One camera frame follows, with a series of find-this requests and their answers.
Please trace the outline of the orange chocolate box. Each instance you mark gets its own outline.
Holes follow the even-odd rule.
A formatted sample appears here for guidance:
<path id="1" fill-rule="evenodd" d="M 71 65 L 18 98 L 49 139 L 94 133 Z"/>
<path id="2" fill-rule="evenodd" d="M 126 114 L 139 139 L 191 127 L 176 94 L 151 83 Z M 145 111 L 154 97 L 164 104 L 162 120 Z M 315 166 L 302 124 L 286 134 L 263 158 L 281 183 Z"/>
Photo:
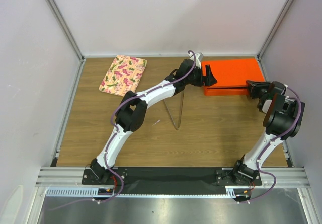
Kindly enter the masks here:
<path id="1" fill-rule="evenodd" d="M 246 88 L 210 89 L 204 88 L 205 96 L 247 96 Z"/>

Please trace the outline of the orange box lid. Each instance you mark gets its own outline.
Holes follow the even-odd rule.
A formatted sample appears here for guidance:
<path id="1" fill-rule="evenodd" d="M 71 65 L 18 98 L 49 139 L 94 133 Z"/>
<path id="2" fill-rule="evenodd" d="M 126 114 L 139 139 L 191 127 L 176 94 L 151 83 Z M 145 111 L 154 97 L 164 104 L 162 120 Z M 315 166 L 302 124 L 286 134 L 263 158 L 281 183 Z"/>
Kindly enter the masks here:
<path id="1" fill-rule="evenodd" d="M 263 82 L 264 77 L 255 58 L 208 60 L 202 66 L 209 65 L 217 83 L 213 89 L 245 87 L 246 80 Z"/>

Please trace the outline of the metal tongs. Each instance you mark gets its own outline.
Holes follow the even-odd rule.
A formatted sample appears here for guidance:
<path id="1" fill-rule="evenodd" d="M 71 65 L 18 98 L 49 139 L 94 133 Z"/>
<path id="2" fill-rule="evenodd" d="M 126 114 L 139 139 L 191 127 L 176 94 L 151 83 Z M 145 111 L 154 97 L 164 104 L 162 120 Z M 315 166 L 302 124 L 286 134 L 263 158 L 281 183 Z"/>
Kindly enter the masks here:
<path id="1" fill-rule="evenodd" d="M 182 120 L 184 91 L 163 100 L 165 109 L 175 130 L 179 130 Z"/>

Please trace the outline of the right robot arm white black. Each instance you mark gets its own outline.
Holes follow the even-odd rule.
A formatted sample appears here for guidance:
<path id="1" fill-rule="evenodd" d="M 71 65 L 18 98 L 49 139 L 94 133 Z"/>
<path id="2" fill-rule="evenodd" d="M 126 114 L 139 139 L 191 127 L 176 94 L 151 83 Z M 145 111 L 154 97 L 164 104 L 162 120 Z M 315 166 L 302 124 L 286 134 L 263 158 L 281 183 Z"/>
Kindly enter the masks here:
<path id="1" fill-rule="evenodd" d="M 297 135 L 305 109 L 305 103 L 287 84 L 250 80 L 246 83 L 249 96 L 259 100 L 257 108 L 265 113 L 264 132 L 255 146 L 235 163 L 231 177 L 238 185 L 256 180 L 262 164 L 272 151 Z"/>

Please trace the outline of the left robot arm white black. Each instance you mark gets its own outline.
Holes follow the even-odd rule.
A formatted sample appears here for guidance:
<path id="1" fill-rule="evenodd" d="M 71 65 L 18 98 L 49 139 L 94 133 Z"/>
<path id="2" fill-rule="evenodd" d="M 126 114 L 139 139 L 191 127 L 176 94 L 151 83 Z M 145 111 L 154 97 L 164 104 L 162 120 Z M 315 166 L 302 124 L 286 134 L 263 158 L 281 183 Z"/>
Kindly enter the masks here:
<path id="1" fill-rule="evenodd" d="M 202 65 L 197 58 L 185 59 L 178 69 L 156 86 L 139 93 L 127 92 L 112 114 L 111 136 L 103 150 L 90 163 L 93 178 L 100 184 L 110 180 L 120 150 L 129 136 L 142 126 L 149 107 L 182 92 L 186 85 L 202 87 L 216 83 L 210 65 Z"/>

